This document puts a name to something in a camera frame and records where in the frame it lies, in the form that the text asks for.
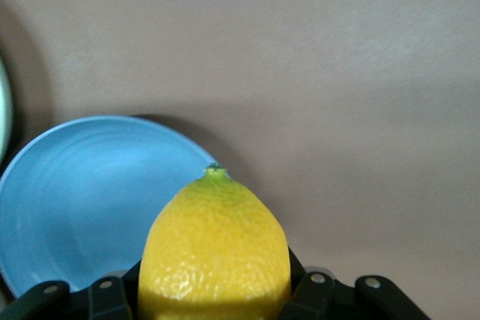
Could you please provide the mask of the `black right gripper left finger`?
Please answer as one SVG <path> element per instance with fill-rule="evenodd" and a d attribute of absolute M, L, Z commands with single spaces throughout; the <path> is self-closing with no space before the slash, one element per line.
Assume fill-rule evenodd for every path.
<path fill-rule="evenodd" d="M 72 292 L 65 281 L 30 288 L 1 311 L 2 319 L 135 319 L 140 263 L 121 277 L 107 276 Z"/>

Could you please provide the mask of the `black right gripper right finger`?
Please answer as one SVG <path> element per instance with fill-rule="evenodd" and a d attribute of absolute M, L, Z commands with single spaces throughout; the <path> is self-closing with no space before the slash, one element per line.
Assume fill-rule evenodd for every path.
<path fill-rule="evenodd" d="M 347 286 L 324 270 L 307 270 L 289 253 L 292 297 L 288 319 L 428 319 L 395 283 L 380 275 L 365 275 Z"/>

